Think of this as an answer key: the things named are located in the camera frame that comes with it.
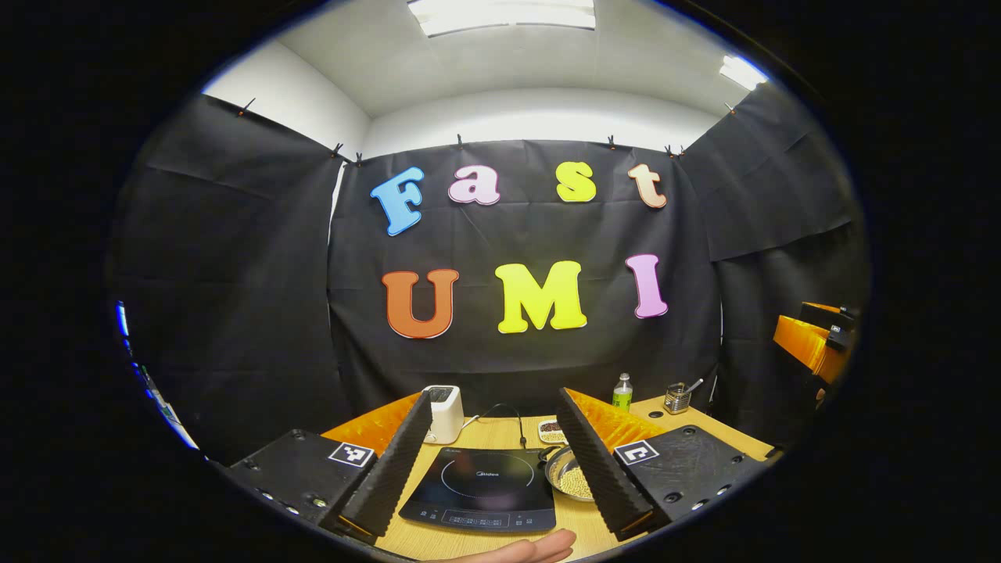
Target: metal utensil holder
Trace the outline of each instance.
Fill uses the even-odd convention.
[[[692,389],[686,389],[684,383],[676,383],[668,386],[668,392],[664,395],[664,410],[669,415],[680,415],[688,411],[689,403],[692,402]]]

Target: plastic bottle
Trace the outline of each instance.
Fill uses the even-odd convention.
[[[612,391],[612,406],[629,412],[633,404],[633,386],[629,383],[629,374],[619,376],[619,385]]]

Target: induction cooktop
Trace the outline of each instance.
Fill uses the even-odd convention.
[[[557,515],[541,451],[441,448],[399,516],[480,532],[551,530]]]

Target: metal bowl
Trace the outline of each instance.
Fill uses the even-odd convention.
[[[546,456],[557,448],[559,448],[559,446],[551,446],[539,453],[540,461],[546,462],[546,469],[543,470],[543,473],[546,474],[546,480],[550,482],[550,485],[552,485],[554,489],[576,501],[586,503],[595,502],[595,499],[579,497],[560,488],[560,480],[563,479],[564,474],[580,466],[578,465],[577,458],[574,456],[574,452],[570,449],[570,446],[560,448],[559,452],[553,454],[550,456],[549,460],[547,460]]]

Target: table surface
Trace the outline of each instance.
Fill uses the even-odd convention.
[[[696,425],[758,461],[764,461],[765,455],[772,449],[768,444],[742,434],[695,409],[689,409],[680,415],[665,414],[656,419],[648,416],[656,411],[665,412],[663,397],[639,401],[630,408],[630,412],[634,415],[667,430],[674,430],[689,424]],[[551,446],[551,444],[546,444],[539,439],[539,423],[551,419],[556,419],[556,415],[523,417],[528,448]],[[445,446],[424,444],[421,446],[420,453],[417,454],[417,459],[410,470],[406,486],[403,487],[403,493],[400,495],[396,510],[389,521],[389,529],[385,536],[376,540],[375,546],[417,560],[448,559],[496,549],[522,538],[537,540],[560,528],[567,528],[577,533],[577,542],[573,546],[574,554],[565,561],[574,561],[635,541],[646,535],[646,533],[641,534],[626,540],[626,542],[617,541],[615,535],[609,532],[605,526],[605,521],[602,520],[602,515],[594,503],[575,501],[558,491],[553,492],[556,503],[557,527],[549,532],[536,534],[474,533],[439,528],[399,517],[399,509],[410,498],[420,479],[437,456],[438,450],[442,447],[490,450],[518,449],[521,447],[519,437],[517,418],[486,418],[479,419],[465,427],[458,439],[452,444]]]

